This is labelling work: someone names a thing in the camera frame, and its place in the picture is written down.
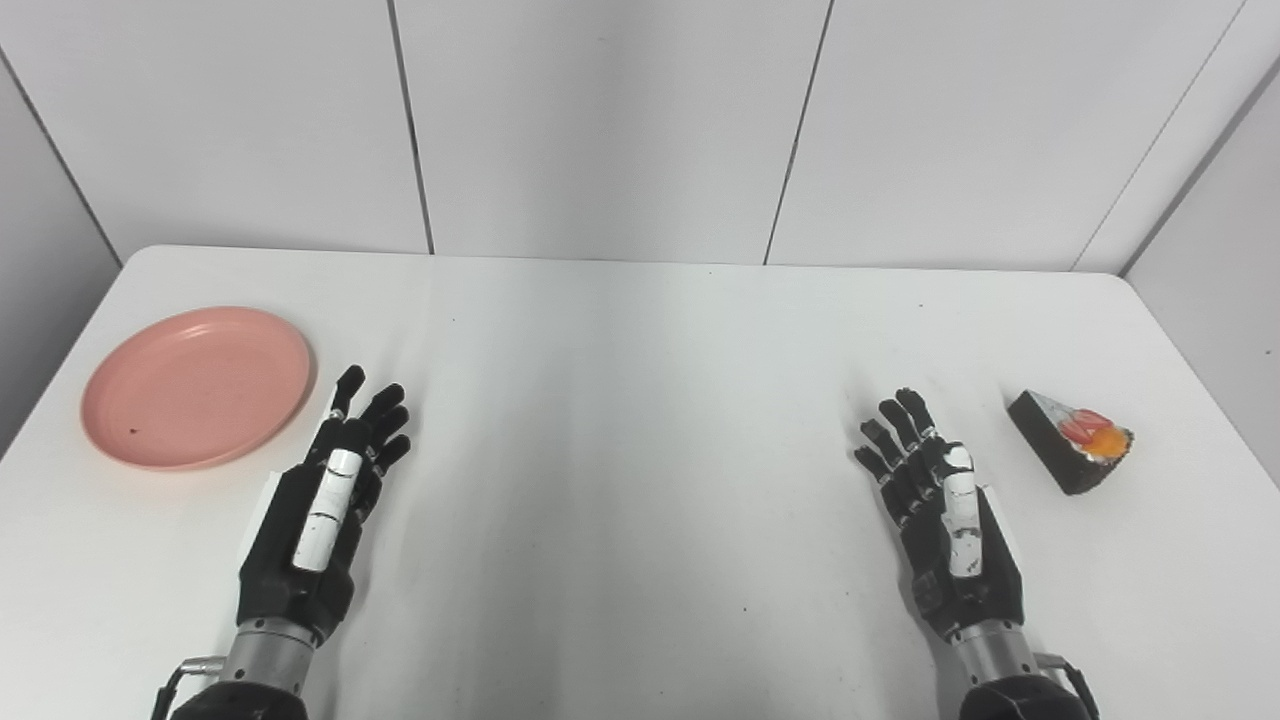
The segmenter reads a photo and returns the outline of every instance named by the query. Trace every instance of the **pink plate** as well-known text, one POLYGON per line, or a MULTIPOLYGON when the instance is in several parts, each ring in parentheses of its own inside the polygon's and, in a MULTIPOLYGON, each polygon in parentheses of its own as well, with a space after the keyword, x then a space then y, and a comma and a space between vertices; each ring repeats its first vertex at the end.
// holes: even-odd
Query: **pink plate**
POLYGON ((310 386, 311 354, 297 328, 251 307, 204 307, 108 355, 84 388, 81 421, 122 462, 207 468, 266 442, 310 386))

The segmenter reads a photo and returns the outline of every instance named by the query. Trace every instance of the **silver cylindrical wrist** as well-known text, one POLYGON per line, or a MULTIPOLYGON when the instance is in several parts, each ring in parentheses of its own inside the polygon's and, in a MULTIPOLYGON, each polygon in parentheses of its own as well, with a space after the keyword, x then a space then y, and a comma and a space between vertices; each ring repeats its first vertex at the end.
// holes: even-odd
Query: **silver cylindrical wrist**
POLYGON ((279 618, 253 618, 236 630, 219 682, 257 683, 298 694, 319 637, 279 618))
POLYGON ((951 633, 947 642, 956 648, 964 662, 970 685, 1039 671, 1036 656, 1023 635, 1023 626, 1018 623, 984 620, 951 633))

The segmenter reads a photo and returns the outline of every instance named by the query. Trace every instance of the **robotic hand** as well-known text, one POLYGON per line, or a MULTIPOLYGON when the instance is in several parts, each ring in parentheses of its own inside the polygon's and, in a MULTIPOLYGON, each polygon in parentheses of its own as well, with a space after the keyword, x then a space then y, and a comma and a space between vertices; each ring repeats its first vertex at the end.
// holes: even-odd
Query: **robotic hand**
POLYGON ((854 451, 876 477, 911 565, 920 616, 956 650, 969 674, 961 720, 1097 720, 1083 675, 1060 656, 1033 653, 1023 635, 1023 579, 963 443, 945 441, 909 388, 879 404, 901 447, 878 421, 876 446, 854 451), (1076 694, 1041 674, 1060 669, 1076 694))
POLYGON ((378 503, 383 477, 408 452, 404 389, 375 395, 348 418, 365 373, 352 365, 302 462, 280 477, 241 566, 237 633, 225 657, 193 657, 156 694, 152 720, 164 720, 183 675, 218 680, 173 720, 306 720, 298 697, 311 656, 347 616, 355 584, 351 562, 362 524, 378 503))

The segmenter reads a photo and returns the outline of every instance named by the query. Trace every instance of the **white thumb segment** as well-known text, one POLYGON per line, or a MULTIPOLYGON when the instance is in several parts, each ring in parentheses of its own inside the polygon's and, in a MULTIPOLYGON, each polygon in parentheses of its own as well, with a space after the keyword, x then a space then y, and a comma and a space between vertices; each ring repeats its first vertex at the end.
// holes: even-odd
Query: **white thumb segment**
POLYGON ((942 479, 942 525, 951 538, 948 569, 954 578, 977 578, 982 574, 982 520, 978 514, 978 487, 973 459, 964 446, 952 447, 946 464, 960 471, 942 479))
POLYGON ((324 478, 307 511, 307 521, 293 551, 293 566, 311 573, 323 573, 329 566, 338 530, 351 506, 351 493, 356 487, 362 457, 349 450, 334 450, 325 464, 324 478))

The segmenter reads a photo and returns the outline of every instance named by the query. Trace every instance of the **white backdrop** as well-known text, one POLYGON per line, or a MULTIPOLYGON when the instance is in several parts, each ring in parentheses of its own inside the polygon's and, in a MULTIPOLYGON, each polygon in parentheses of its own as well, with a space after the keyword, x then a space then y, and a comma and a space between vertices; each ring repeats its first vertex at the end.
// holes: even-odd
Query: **white backdrop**
POLYGON ((0 47, 123 258, 426 250, 381 3, 4 0, 0 47))
POLYGON ((1277 199, 1272 81, 1128 279, 1280 483, 1277 199))
POLYGON ((0 455, 116 265, 0 64, 0 455))
POLYGON ((1280 42, 1280 0, 393 3, 3 0, 0 47, 125 258, 426 251, 408 97, 442 254, 1115 272, 1280 42))

